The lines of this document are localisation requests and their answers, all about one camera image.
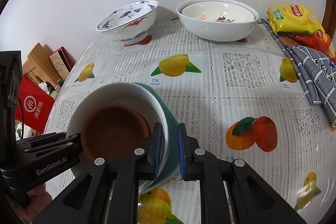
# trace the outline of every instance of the hi logo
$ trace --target hi logo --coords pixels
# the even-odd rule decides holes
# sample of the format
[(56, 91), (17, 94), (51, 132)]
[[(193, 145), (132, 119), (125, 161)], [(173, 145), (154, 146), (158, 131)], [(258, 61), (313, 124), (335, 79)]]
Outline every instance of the hi logo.
[(23, 103), (26, 111), (28, 112), (34, 112), (35, 109), (36, 109), (36, 100), (33, 96), (27, 96), (24, 100), (24, 103)]

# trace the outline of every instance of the silver screw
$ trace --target silver screw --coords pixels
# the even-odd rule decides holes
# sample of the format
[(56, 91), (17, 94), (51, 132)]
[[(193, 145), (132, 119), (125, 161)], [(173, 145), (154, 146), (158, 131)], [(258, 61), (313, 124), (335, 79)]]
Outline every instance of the silver screw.
[(143, 150), (142, 148), (137, 148), (134, 150), (134, 154), (136, 155), (142, 155), (143, 153), (145, 153), (145, 150)]
[(199, 155), (199, 156), (202, 156), (202, 155), (205, 154), (205, 150), (202, 149), (202, 148), (197, 148), (197, 149), (195, 150), (195, 154), (196, 154), (196, 155)]
[(243, 167), (245, 165), (245, 162), (241, 159), (235, 160), (235, 165), (238, 167)]
[(95, 165), (102, 165), (105, 162), (103, 158), (96, 158), (94, 160)]

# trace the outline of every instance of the terracotta bowl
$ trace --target terracotta bowl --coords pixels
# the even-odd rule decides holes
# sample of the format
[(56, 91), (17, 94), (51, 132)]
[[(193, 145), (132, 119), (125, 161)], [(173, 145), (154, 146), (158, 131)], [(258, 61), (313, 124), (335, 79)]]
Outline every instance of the terracotta bowl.
[(102, 105), (85, 118), (81, 132), (83, 151), (90, 161), (116, 160), (141, 147), (151, 129), (133, 108), (120, 103)]

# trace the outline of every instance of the finger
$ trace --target finger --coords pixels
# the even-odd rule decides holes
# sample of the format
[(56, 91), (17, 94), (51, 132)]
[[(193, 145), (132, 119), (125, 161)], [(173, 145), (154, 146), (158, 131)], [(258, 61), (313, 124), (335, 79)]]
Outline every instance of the finger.
[(43, 193), (45, 193), (45, 183), (27, 192), (28, 195), (42, 195)]
[(15, 212), (15, 214), (20, 218), (20, 219), (25, 219), (26, 218), (26, 211), (23, 209), (23, 207), (17, 203), (15, 200), (10, 198), (9, 196), (6, 195), (6, 198), (8, 200), (9, 205)]
[(41, 213), (52, 200), (53, 199), (48, 192), (45, 192), (42, 195), (32, 196), (29, 205), (26, 207), (26, 219), (28, 221), (33, 221), (33, 219)]

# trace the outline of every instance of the plaid cloth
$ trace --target plaid cloth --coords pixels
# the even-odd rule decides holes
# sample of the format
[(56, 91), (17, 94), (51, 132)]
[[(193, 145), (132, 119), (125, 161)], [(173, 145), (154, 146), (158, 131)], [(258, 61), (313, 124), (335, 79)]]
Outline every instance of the plaid cloth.
[(311, 105), (323, 104), (336, 127), (336, 65), (320, 51), (305, 46), (284, 46), (266, 19), (261, 19), (282, 52), (292, 61), (306, 98)]

